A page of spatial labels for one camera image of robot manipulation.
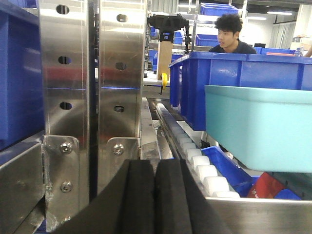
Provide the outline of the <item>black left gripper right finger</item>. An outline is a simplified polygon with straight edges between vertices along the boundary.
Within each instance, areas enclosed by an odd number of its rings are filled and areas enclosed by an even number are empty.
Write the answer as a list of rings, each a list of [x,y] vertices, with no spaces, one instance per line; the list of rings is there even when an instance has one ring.
[[[157,234],[230,234],[232,231],[206,201],[185,160],[161,160],[155,178]]]

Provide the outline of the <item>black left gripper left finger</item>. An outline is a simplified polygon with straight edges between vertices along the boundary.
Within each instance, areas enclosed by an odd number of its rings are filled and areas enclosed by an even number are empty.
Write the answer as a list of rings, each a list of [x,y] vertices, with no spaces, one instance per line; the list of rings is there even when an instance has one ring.
[[[154,172],[148,160],[125,160],[113,179],[56,234],[152,234]]]

